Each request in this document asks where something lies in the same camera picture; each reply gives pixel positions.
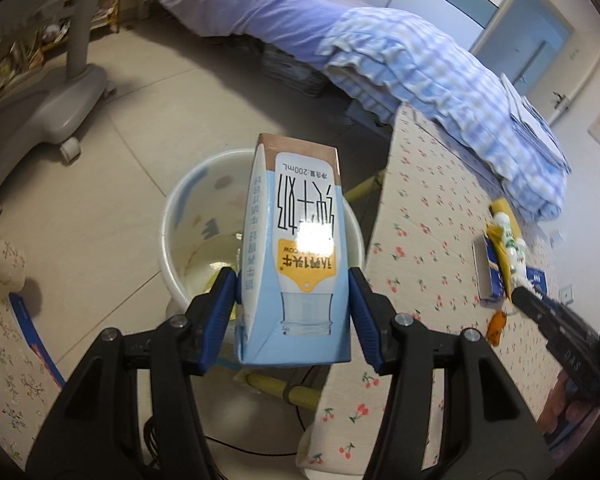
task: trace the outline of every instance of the carton top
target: carton top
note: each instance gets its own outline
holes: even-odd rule
[[[273,134],[260,134],[259,145],[264,145],[265,161],[267,170],[276,171],[276,155],[279,153],[297,153],[298,155],[312,156],[324,160],[333,168],[333,179],[336,186],[341,186],[340,163],[338,162],[338,150],[333,146],[325,146],[317,142],[294,139]]]

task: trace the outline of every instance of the blue gripper pad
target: blue gripper pad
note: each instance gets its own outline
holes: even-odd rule
[[[229,325],[231,310],[235,303],[235,291],[238,278],[230,267],[220,271],[211,290],[206,296],[207,314],[202,326],[200,339],[200,356],[198,365],[202,373],[206,373],[216,362],[226,327]]]
[[[365,355],[365,361],[379,374],[384,364],[380,331],[365,300],[365,296],[369,297],[369,295],[364,294],[363,290],[373,294],[360,269],[349,269],[349,312],[358,334],[362,353]]]

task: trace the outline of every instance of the blue plaid blanket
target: blue plaid blanket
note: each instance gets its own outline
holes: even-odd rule
[[[397,9],[348,10],[318,46],[324,73],[381,121],[408,102],[474,150],[502,180],[527,221],[562,211],[565,168],[520,135],[500,79],[419,16]]]

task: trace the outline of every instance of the milk carton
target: milk carton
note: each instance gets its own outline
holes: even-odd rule
[[[244,219],[235,349],[262,366],[350,360],[344,210],[335,148],[261,134]]]

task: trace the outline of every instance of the tile floor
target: tile floor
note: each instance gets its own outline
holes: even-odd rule
[[[82,155],[66,167],[57,148],[39,146],[0,189],[0,236],[27,255],[23,295],[65,376],[103,327],[138,332],[164,320],[164,197],[204,158],[250,148],[261,132],[316,140],[339,149],[347,189],[384,168],[388,154],[386,140],[339,121],[347,101],[335,90],[306,98],[167,16],[92,41],[90,61],[107,69],[118,93],[80,128]],[[363,221],[367,237],[373,219]],[[195,381],[205,431],[260,452],[295,450],[295,411],[233,375],[215,368]],[[301,478],[293,458],[212,446],[231,479]]]

